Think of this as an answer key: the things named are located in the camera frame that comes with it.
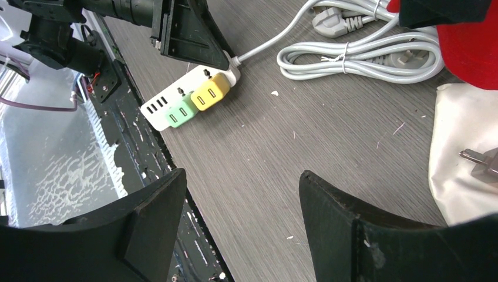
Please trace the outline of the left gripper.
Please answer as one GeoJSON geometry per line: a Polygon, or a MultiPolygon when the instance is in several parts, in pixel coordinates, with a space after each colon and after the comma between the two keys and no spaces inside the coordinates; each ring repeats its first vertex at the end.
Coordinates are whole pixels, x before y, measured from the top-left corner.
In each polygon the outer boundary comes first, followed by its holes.
{"type": "Polygon", "coordinates": [[[231,49],[208,10],[207,1],[83,0],[88,11],[151,29],[160,53],[179,61],[226,71],[231,49]]]}

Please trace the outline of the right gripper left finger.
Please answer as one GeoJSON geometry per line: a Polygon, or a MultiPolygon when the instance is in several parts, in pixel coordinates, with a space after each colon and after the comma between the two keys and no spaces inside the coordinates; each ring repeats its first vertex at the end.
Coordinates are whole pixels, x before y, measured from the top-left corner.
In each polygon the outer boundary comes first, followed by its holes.
{"type": "Polygon", "coordinates": [[[184,169],[59,225],[1,227],[2,281],[167,281],[184,169]]]}

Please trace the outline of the white power strip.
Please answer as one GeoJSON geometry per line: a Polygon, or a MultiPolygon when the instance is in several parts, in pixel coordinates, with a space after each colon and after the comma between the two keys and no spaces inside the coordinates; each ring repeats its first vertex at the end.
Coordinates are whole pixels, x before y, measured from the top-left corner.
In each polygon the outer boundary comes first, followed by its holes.
{"type": "Polygon", "coordinates": [[[239,78],[238,58],[230,58],[227,70],[199,65],[144,102],[142,115],[157,131],[178,128],[199,111],[222,101],[239,78]]]}

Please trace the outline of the yellow charger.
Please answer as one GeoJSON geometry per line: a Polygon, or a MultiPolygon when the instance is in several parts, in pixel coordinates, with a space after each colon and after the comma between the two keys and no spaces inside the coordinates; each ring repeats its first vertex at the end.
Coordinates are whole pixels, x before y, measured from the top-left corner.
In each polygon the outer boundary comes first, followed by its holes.
{"type": "Polygon", "coordinates": [[[190,98],[198,110],[205,111],[221,101],[231,88],[225,74],[218,73],[199,86],[190,98]]]}

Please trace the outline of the green charger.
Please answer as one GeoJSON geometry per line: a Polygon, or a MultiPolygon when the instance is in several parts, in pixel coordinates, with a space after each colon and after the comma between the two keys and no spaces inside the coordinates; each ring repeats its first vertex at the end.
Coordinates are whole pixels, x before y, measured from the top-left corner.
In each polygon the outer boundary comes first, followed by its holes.
{"type": "Polygon", "coordinates": [[[167,109],[165,117],[169,126],[178,128],[198,114],[199,109],[191,99],[192,93],[189,92],[167,109]]]}

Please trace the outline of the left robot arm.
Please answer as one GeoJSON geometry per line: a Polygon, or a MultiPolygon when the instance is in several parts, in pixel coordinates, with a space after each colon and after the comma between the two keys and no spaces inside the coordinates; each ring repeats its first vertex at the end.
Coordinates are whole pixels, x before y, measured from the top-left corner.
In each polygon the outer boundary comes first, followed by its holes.
{"type": "Polygon", "coordinates": [[[31,21],[14,48],[52,69],[69,68],[93,78],[96,99],[104,102],[121,84],[118,64],[97,35],[80,41],[71,24],[84,25],[83,10],[150,28],[163,56],[227,70],[232,48],[215,23],[206,1],[9,1],[31,21]]]}

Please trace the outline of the pink charger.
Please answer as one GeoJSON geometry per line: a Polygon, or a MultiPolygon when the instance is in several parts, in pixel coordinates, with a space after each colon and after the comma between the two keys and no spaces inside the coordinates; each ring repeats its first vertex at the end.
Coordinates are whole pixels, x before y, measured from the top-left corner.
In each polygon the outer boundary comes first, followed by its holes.
{"type": "Polygon", "coordinates": [[[497,184],[497,148],[484,153],[464,149],[459,156],[475,164],[472,177],[487,184],[497,184]]]}

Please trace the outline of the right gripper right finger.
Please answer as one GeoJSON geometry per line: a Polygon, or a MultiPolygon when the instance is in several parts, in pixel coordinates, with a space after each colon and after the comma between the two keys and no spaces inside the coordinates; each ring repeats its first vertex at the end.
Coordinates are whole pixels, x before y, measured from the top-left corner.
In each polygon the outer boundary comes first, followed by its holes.
{"type": "Polygon", "coordinates": [[[496,281],[497,214],[449,227],[407,219],[302,173],[317,281],[496,281]]]}

